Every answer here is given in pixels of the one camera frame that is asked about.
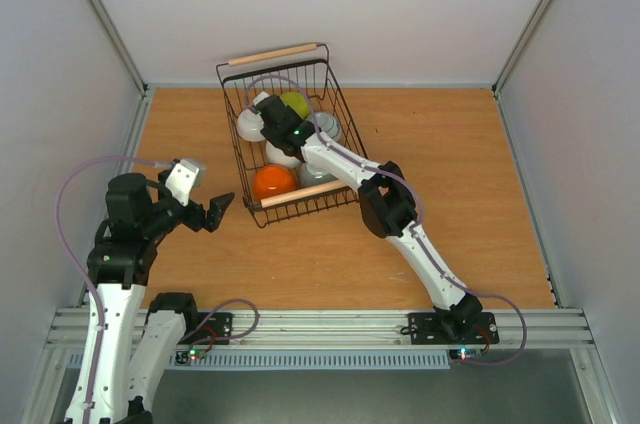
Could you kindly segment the plain white bowl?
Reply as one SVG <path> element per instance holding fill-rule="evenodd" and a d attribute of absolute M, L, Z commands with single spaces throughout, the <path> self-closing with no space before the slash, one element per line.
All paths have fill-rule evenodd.
<path fill-rule="evenodd" d="M 287 169 L 295 169 L 302 164 L 298 158 L 286 155 L 270 142 L 265 145 L 265 155 L 269 164 L 280 165 Z"/>

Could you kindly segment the green bowl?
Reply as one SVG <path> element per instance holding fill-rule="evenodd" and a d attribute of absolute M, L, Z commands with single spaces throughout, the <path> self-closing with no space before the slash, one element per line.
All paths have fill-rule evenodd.
<path fill-rule="evenodd" d="M 279 98 L 286 106 L 293 109 L 301 119 L 305 120 L 310 115 L 311 109 L 301 93 L 288 91 L 280 94 Z"/>

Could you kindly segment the blue floral porcelain bowl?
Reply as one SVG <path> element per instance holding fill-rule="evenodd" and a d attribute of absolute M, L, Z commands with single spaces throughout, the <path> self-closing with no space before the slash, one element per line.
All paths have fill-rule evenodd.
<path fill-rule="evenodd" d="M 339 142 L 342 138 L 342 126 L 339 120 L 331 113 L 315 112 L 307 118 L 312 124 L 316 124 L 319 131 L 326 134 L 331 140 Z"/>

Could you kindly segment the orange bowl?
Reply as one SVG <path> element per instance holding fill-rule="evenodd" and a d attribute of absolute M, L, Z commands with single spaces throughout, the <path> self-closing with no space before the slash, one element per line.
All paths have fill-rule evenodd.
<path fill-rule="evenodd" d="M 252 182 L 253 197 L 261 201 L 298 189 L 294 173 L 281 165 L 270 164 L 256 171 Z"/>

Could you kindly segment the grey scale pattern bowl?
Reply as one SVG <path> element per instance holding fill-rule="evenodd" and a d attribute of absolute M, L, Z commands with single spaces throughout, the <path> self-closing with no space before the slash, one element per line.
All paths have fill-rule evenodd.
<path fill-rule="evenodd" d="M 301 188 L 310 188 L 336 180 L 331 173 L 309 163 L 303 163 L 298 171 Z"/>

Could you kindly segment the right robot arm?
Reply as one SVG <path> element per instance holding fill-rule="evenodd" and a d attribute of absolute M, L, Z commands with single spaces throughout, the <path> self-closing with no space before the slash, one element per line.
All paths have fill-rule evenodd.
<path fill-rule="evenodd" d="M 421 202 L 397 164 L 380 164 L 347 149 L 321 130 L 315 114 L 304 120 L 277 95 L 262 93 L 250 110 L 261 117 L 261 134 L 270 144 L 358 194 L 366 228 L 410 264 L 430 296 L 447 341 L 458 343 L 475 331 L 483 307 L 427 237 Z"/>

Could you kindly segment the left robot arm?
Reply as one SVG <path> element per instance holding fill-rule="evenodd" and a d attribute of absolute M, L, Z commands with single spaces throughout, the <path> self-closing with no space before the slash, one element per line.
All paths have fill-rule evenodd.
<path fill-rule="evenodd" d="M 89 324 L 67 423 L 150 423 L 155 394 L 179 342 L 201 330 L 190 293 L 161 293 L 147 311 L 140 342 L 133 341 L 138 311 L 158 247 L 176 227 L 214 232 L 233 202 L 226 193 L 204 207 L 191 200 L 196 174 L 182 166 L 155 181 L 140 173 L 111 179 L 107 217 L 87 258 L 93 289 Z"/>

